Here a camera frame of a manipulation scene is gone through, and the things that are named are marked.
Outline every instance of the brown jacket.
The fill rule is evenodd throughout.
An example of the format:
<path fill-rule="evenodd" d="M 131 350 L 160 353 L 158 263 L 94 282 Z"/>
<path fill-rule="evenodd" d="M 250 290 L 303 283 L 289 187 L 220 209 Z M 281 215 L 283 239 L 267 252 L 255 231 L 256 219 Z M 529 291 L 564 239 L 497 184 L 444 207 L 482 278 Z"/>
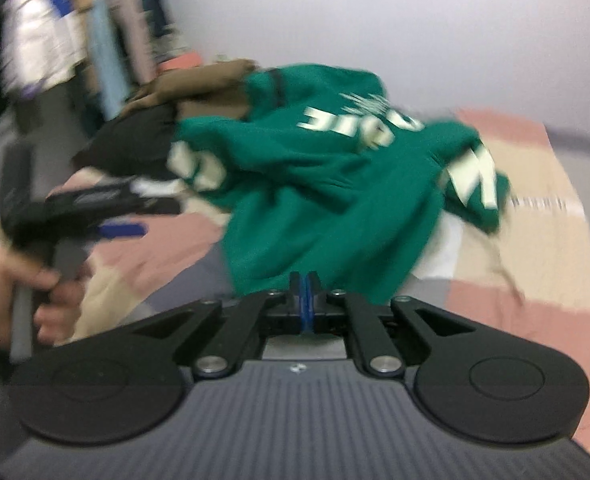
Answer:
<path fill-rule="evenodd" d="M 123 107 L 120 117 L 140 108 L 175 102 L 179 119 L 211 115 L 241 119 L 249 111 L 243 79 L 256 68 L 254 61 L 235 59 L 169 70 L 142 86 Z"/>

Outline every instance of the hand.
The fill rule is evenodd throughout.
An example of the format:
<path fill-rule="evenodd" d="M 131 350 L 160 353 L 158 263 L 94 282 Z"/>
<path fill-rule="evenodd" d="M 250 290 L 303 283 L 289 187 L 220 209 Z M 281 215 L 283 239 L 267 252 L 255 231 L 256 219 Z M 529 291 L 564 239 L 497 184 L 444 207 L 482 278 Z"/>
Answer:
<path fill-rule="evenodd" d="M 62 342 L 73 335 L 81 314 L 85 287 L 82 280 L 89 276 L 88 267 L 80 271 L 79 279 L 59 283 L 60 275 L 24 254 L 0 247 L 0 348 L 8 350 L 11 343 L 11 304 L 17 283 L 36 290 L 50 290 L 50 304 L 42 304 L 34 316 L 42 344 Z"/>

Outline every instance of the white wall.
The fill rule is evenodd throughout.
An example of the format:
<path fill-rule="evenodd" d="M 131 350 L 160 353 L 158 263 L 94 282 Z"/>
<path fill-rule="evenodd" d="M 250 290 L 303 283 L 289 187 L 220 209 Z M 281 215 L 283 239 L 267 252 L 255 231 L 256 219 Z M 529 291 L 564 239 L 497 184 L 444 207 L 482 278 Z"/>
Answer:
<path fill-rule="evenodd" d="M 376 72 L 395 104 L 590 130 L 590 0 L 168 0 L 206 60 Z"/>

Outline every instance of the green jersey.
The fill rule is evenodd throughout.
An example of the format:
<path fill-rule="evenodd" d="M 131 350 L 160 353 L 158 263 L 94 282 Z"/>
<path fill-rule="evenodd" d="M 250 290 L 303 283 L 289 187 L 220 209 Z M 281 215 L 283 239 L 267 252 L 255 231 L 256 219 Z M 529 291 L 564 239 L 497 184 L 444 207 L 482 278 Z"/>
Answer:
<path fill-rule="evenodd" d="M 315 270 L 387 301 L 442 209 L 487 232 L 508 180 L 478 133 L 391 108 L 372 73 L 294 65 L 246 79 L 248 121 L 181 121 L 169 167 L 232 211 L 223 239 L 239 294 Z"/>

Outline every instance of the striped blanket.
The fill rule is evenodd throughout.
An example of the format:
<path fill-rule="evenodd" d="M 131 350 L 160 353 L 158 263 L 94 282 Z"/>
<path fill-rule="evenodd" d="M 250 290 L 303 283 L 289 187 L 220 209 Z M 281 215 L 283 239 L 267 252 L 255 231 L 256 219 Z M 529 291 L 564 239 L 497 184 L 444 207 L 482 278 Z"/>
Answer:
<path fill-rule="evenodd" d="M 488 236 L 443 213 L 400 293 L 556 348 L 590 380 L 590 139 L 489 110 L 456 116 L 512 183 L 501 229 Z M 82 170 L 66 187 L 102 178 Z M 177 186 L 183 214 L 142 218 L 143 238 L 94 248 L 75 338 L 204 297 L 232 301 L 219 245 L 229 215 L 179 182 L 166 186 Z M 590 451 L 590 402 L 575 438 Z"/>

